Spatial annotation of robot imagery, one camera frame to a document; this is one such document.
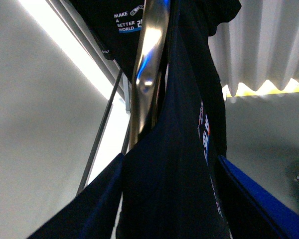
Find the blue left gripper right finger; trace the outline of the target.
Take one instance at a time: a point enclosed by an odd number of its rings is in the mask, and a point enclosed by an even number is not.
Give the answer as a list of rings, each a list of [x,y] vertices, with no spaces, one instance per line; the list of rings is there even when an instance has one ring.
[[[218,184],[233,238],[299,239],[299,215],[223,156]]]

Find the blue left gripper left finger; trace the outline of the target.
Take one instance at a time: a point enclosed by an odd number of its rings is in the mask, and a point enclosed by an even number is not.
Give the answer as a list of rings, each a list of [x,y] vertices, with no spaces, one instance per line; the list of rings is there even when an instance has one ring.
[[[30,239],[109,239],[121,199],[123,154]]]

